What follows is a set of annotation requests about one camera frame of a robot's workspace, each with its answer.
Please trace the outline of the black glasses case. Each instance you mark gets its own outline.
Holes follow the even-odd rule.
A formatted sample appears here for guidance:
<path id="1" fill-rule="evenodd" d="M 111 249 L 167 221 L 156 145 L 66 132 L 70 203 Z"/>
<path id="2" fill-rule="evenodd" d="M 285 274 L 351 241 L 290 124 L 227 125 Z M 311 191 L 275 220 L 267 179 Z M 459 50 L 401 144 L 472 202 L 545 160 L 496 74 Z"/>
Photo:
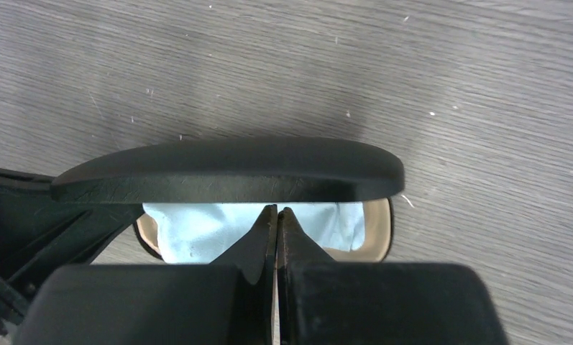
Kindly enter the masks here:
<path id="1" fill-rule="evenodd" d="M 352 203 L 365 215 L 337 260 L 379 262 L 393 239 L 390 199 L 405 186 L 392 153 L 347 139 L 260 137 L 182 141 L 104 155 L 59 175 L 50 192 L 74 203 Z"/>

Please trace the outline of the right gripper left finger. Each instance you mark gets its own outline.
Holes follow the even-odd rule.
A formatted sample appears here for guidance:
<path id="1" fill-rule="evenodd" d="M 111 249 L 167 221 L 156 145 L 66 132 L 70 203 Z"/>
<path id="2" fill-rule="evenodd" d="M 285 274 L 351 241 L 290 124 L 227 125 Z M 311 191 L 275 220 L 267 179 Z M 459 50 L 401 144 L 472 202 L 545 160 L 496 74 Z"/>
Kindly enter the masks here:
<path id="1" fill-rule="evenodd" d="M 71 265 L 43 284 L 15 344 L 271 344 L 278 210 L 209 264 Z"/>

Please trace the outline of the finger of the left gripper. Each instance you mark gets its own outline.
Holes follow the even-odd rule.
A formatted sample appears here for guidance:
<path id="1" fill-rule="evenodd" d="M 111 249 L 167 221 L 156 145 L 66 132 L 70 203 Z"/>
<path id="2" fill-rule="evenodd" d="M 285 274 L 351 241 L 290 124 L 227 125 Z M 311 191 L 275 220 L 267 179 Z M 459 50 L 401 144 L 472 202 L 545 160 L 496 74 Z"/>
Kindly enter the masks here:
<path id="1" fill-rule="evenodd" d="M 0 323 L 21 323 L 57 268 L 92 262 L 142 215 L 138 205 L 54 201 L 52 181 L 0 169 Z"/>

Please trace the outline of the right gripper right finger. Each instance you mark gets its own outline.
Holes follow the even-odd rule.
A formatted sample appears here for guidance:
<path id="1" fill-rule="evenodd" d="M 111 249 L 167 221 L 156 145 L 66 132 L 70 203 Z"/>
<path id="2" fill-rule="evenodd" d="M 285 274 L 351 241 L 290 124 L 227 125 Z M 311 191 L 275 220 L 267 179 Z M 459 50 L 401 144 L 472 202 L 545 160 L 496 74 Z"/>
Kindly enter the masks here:
<path id="1" fill-rule="evenodd" d="M 440 262 L 338 262 L 278 216 L 283 344 L 506 344 L 483 281 Z"/>

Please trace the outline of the light blue cleaning cloth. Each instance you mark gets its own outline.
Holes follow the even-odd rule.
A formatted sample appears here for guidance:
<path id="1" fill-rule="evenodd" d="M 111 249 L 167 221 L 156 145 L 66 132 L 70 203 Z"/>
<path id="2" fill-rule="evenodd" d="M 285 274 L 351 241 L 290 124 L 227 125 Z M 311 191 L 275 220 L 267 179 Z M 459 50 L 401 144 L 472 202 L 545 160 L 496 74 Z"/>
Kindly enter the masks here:
<path id="1" fill-rule="evenodd" d="M 253 226 L 264 203 L 146 203 L 158 225 L 158 248 L 168 264 L 209 263 Z M 321 247 L 349 252 L 365 240 L 361 203 L 280 203 L 291 208 Z"/>

